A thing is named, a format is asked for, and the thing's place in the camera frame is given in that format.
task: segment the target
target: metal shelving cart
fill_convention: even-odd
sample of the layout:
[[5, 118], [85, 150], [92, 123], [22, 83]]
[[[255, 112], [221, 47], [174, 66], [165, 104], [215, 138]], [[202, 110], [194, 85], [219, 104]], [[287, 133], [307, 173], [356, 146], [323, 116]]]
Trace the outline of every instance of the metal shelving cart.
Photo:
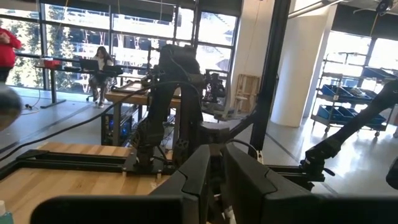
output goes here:
[[[364, 80], [374, 80], [376, 83], [382, 83], [387, 80], [386, 78], [370, 77], [371, 75], [369, 76], [364, 72], [361, 77], [327, 73], [325, 72], [325, 65], [323, 66], [322, 75], [318, 80], [317, 98], [315, 100], [314, 107], [312, 108], [311, 119], [314, 120], [313, 125], [315, 125], [316, 122], [324, 124], [326, 126], [325, 133], [327, 133], [330, 130], [330, 127], [341, 127], [342, 125], [345, 125], [351, 118], [356, 116], [356, 114], [359, 113], [359, 111], [354, 109], [356, 105], [368, 105], [377, 95], [372, 90], [360, 88], [364, 95], [356, 96], [350, 93], [355, 87], [350, 86], [360, 86], [360, 83], [362, 83]], [[331, 84], [328, 85], [323, 83], [326, 77], [331, 79]], [[343, 86], [343, 81], [347, 82], [347, 80], [351, 81], [352, 85]], [[327, 101], [329, 105], [317, 104], [318, 99]], [[350, 104], [349, 107], [344, 106], [344, 104], [347, 103]], [[372, 119], [372, 121], [370, 121], [364, 129], [376, 131], [375, 136], [378, 137], [381, 131], [386, 130], [392, 115], [392, 109], [389, 113], [388, 119], [378, 115], [376, 118]]]

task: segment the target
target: concrete floor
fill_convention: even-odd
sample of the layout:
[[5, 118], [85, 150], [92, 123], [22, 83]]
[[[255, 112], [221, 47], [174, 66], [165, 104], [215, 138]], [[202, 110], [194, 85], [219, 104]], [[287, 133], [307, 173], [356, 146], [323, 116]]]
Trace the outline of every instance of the concrete floor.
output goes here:
[[[34, 104], [37, 101], [38, 90], [18, 88], [24, 104]], [[66, 103], [52, 108], [40, 110], [38, 113], [21, 116], [11, 127], [0, 133], [0, 154], [4, 156], [16, 146], [43, 138], [71, 125], [85, 121], [102, 112], [93, 103], [85, 101], [85, 95], [58, 93], [58, 98], [67, 99]], [[50, 93], [41, 91], [41, 99], [37, 106], [50, 103]], [[324, 136], [325, 127], [322, 124], [312, 126], [312, 120], [303, 121], [300, 128], [286, 128], [269, 123], [266, 140], [264, 141], [264, 162], [266, 164], [297, 165], [304, 158], [304, 153], [320, 142]], [[333, 134], [337, 129], [331, 128]], [[100, 121], [66, 131], [62, 134], [27, 146], [10, 159], [49, 141], [65, 143], [100, 144]], [[372, 131], [360, 131], [351, 136], [343, 145], [341, 152], [326, 162], [327, 168], [336, 173], [335, 177], [326, 175], [324, 183], [315, 183], [314, 193], [346, 194], [346, 195], [398, 195], [398, 191], [385, 182], [391, 162], [398, 156], [398, 139], [392, 137], [395, 127], [381, 133], [376, 139]], [[243, 131], [237, 138], [249, 141], [251, 127]]]

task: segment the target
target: wooden table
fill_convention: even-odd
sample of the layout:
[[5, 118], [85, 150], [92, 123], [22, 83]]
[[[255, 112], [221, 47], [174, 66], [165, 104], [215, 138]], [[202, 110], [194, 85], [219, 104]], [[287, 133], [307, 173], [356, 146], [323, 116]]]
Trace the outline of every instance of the wooden table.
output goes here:
[[[109, 93], [105, 94], [105, 98], [110, 102], [118, 102], [124, 97], [126, 97], [128, 93], [116, 93], [114, 91], [110, 91]], [[134, 95], [126, 100], [123, 103], [129, 103], [134, 105], [139, 105], [138, 107], [138, 120], [142, 118], [142, 105], [146, 105], [148, 103], [148, 96], [147, 95]], [[178, 131], [180, 129], [180, 99], [173, 98], [170, 107], [175, 108], [175, 126], [174, 126], [174, 134], [173, 134], [173, 147], [175, 142], [178, 139]], [[121, 107], [122, 103], [115, 104], [113, 109], [113, 123], [120, 124], [121, 121]], [[113, 126], [113, 145], [119, 146], [119, 135], [120, 135], [120, 127], [119, 125]]]
[[[47, 143], [39, 149], [52, 152], [125, 156], [129, 149], [115, 146]], [[123, 176], [107, 172], [23, 168], [0, 181], [0, 200], [12, 212], [15, 224], [28, 224], [41, 202], [60, 195], [147, 195], [167, 180], [162, 176]]]

